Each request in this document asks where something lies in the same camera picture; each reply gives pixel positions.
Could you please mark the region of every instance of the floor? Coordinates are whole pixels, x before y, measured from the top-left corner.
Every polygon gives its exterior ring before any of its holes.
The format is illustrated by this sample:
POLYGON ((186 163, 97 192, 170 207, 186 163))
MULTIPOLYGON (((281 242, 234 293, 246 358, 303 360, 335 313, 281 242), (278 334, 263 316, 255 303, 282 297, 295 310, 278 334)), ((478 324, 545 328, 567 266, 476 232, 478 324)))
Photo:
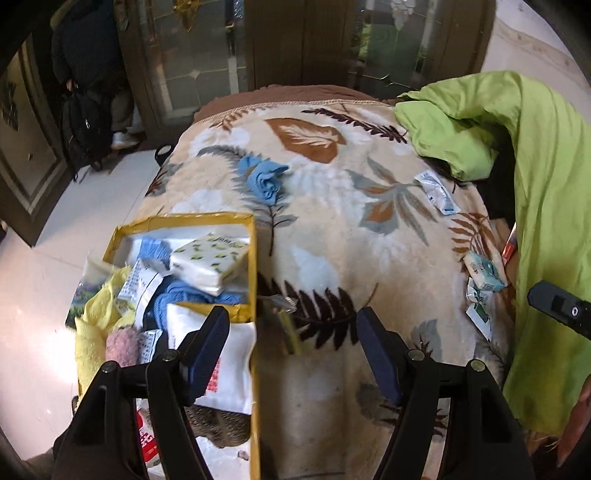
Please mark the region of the floor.
POLYGON ((0 427, 23 458, 44 452, 72 419, 74 336, 64 327, 87 254, 135 217, 158 171, 153 151, 89 172, 58 202, 37 246, 13 231, 0 244, 0 427))
MULTIPOLYGON (((522 0, 497 0, 484 70, 512 69, 562 93, 591 121, 591 89, 552 29, 522 0)), ((66 313, 88 252, 102 256, 114 228, 134 219, 158 167, 153 152, 111 174, 71 184, 30 249, 13 232, 0 244, 0 427, 19 455, 47 450, 67 427, 76 393, 66 313)))

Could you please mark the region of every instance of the person's hand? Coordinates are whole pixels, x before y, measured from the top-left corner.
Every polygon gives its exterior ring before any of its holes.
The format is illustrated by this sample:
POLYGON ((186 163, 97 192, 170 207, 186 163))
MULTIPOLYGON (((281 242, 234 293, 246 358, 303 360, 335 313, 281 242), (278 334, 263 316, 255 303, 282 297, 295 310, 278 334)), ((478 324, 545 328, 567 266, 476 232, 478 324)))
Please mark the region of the person's hand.
POLYGON ((570 411, 569 422, 558 443, 558 465, 562 465, 591 420, 591 375, 587 377, 576 405, 570 411))

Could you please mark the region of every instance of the black backpack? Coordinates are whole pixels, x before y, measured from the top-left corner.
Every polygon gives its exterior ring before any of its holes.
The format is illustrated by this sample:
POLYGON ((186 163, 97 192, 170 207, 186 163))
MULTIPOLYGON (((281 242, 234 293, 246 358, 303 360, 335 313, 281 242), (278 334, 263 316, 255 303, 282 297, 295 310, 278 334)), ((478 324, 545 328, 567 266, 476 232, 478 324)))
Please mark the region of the black backpack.
POLYGON ((75 87, 61 111, 61 140, 74 180, 78 170, 87 165, 102 169, 103 158, 111 152, 112 137, 111 112, 75 87))

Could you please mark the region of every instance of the dark jacket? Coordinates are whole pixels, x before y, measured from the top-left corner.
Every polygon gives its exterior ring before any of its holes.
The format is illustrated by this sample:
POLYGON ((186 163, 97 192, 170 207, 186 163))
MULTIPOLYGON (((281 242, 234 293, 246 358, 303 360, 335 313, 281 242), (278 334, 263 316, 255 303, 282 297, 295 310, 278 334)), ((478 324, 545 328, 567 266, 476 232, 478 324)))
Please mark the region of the dark jacket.
POLYGON ((60 83, 82 88, 123 68, 112 0, 79 0, 53 32, 51 58, 60 83))

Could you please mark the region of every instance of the white tissue pack with lemon print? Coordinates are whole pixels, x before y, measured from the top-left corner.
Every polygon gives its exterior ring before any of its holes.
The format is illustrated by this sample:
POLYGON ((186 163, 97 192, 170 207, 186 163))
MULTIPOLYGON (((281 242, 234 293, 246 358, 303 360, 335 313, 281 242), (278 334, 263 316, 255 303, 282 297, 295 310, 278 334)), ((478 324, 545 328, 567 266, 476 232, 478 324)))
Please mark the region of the white tissue pack with lemon print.
POLYGON ((170 270, 196 289, 217 296, 224 279, 238 272, 247 253, 247 238, 209 233, 177 248, 170 255, 170 270))

